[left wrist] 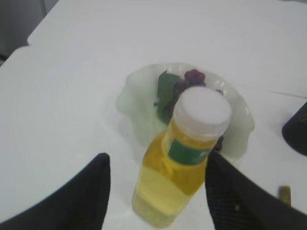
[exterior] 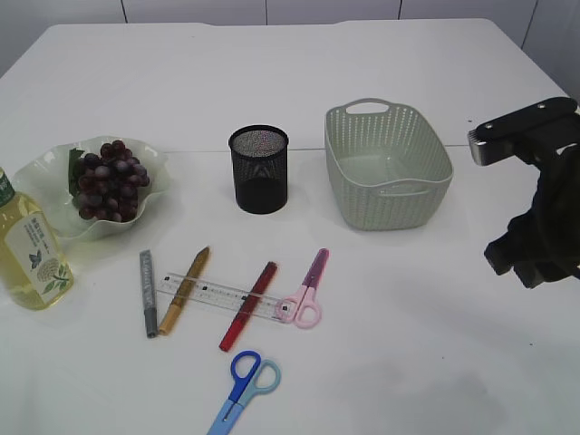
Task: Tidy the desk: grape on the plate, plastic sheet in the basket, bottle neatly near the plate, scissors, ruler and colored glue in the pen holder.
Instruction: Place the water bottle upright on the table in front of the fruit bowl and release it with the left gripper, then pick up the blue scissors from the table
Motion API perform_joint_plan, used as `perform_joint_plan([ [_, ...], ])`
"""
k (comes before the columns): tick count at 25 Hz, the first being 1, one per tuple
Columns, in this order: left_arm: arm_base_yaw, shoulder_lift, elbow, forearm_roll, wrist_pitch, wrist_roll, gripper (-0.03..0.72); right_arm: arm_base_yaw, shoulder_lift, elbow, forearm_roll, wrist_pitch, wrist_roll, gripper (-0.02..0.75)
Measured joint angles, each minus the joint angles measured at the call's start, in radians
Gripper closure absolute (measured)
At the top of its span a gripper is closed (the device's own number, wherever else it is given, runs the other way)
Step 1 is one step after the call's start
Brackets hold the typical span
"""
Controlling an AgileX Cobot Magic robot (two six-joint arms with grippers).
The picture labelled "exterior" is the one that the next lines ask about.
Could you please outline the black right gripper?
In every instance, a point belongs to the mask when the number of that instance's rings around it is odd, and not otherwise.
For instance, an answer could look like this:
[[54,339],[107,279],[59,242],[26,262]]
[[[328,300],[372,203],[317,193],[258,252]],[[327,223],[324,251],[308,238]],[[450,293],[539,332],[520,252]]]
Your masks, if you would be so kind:
[[484,257],[498,276],[513,271],[525,288],[579,278],[579,250],[560,256],[541,236],[533,213],[513,217],[507,232],[490,242]]

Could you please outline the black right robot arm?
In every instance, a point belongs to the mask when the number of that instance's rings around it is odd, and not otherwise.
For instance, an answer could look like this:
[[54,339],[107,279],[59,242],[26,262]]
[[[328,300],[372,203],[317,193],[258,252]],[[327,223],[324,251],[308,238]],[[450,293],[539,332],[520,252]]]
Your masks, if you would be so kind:
[[536,165],[530,208],[511,218],[506,233],[484,251],[497,275],[512,271],[529,289],[579,277],[579,146]]

